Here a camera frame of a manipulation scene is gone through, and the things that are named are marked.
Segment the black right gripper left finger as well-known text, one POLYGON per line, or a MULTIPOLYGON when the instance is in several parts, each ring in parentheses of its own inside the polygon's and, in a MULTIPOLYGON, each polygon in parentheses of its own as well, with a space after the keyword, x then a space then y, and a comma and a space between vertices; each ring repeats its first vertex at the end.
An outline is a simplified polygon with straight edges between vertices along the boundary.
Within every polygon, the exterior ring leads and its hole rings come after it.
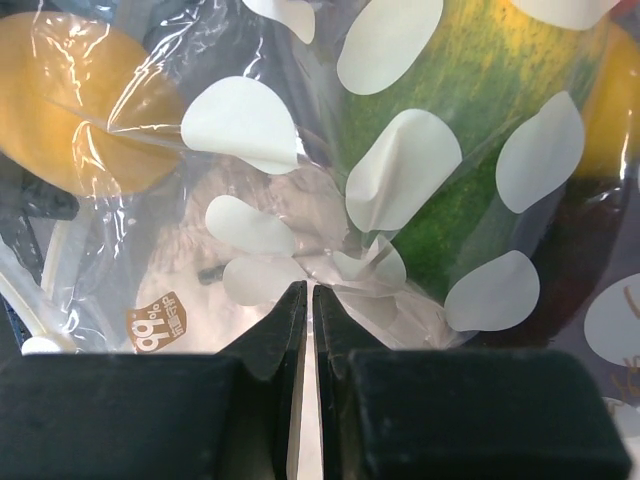
POLYGON ((1 366, 5 479, 292 479, 306 285, 212 355, 42 354, 1 366))

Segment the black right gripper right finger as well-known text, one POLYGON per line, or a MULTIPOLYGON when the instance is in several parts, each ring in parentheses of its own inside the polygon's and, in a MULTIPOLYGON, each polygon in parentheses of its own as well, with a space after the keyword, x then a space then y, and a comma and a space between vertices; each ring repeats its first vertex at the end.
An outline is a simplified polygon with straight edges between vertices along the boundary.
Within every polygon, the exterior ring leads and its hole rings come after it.
POLYGON ((328 479, 625 479, 598 389, 552 350, 392 350, 313 291, 328 479))

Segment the dark purple fake plum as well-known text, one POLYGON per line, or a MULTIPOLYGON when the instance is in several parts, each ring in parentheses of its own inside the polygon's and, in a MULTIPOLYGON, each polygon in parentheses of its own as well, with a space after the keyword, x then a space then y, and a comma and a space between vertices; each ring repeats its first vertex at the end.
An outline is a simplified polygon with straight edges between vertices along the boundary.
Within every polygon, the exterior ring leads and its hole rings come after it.
POLYGON ((571 180, 534 262, 540 299, 520 342, 547 346, 608 275, 639 271, 638 178, 571 180))

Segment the clear polka dot zip bag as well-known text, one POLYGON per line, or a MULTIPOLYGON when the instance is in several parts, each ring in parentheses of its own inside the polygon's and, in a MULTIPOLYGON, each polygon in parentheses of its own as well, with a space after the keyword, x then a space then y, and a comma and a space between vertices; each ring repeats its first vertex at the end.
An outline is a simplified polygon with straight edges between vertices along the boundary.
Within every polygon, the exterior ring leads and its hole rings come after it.
POLYGON ((635 1, 5 1, 24 354, 215 353, 293 283, 394 349, 565 345, 637 191, 635 1))

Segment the green fake fruit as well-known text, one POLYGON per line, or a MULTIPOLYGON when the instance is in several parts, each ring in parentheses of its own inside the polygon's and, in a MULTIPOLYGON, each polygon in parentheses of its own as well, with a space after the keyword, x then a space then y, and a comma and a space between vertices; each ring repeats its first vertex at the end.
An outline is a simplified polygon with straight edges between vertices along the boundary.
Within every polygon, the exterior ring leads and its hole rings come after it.
POLYGON ((585 146, 610 1, 370 1, 337 59, 346 209, 443 300, 585 146))

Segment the orange fake fruit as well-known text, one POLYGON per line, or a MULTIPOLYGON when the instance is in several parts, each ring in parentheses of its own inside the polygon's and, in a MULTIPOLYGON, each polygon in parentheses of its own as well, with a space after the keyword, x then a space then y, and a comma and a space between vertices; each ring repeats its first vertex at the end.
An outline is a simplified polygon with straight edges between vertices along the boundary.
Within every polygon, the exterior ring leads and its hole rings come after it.
POLYGON ((585 147, 575 178, 614 178, 639 153, 639 45, 617 23, 583 111, 585 147))

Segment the yellow fake lemon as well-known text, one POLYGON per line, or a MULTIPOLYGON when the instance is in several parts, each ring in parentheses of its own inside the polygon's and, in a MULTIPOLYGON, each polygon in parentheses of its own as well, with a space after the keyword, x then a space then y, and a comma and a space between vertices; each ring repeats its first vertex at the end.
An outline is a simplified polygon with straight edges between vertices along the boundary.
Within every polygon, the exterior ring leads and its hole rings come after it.
POLYGON ((63 12, 1 21, 1 151, 79 196, 141 192, 178 165, 186 107, 139 42, 63 12))

